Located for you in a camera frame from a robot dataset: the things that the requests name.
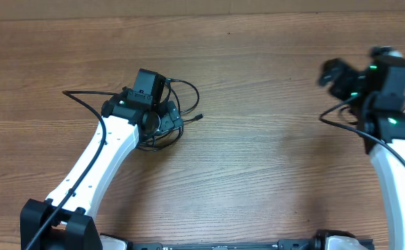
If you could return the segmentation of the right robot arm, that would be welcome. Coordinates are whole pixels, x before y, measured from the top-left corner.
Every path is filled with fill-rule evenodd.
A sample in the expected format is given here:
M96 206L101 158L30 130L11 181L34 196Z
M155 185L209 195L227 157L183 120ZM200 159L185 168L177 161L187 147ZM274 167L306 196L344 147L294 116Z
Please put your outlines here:
M405 249L405 58L392 47L374 47L362 71L341 58L324 62L318 79L341 102L319 120L364 141L375 169L388 223L390 249Z

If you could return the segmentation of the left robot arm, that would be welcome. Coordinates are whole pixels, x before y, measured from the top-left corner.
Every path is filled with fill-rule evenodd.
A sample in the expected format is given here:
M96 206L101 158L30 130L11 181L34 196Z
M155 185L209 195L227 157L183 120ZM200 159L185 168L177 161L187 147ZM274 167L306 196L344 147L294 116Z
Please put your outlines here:
M22 249L131 249L95 225L102 199L124 159L138 147L183 129L178 105L163 90L173 79L140 69L132 88L110 94L96 131L68 175L44 201L29 199L20 213Z

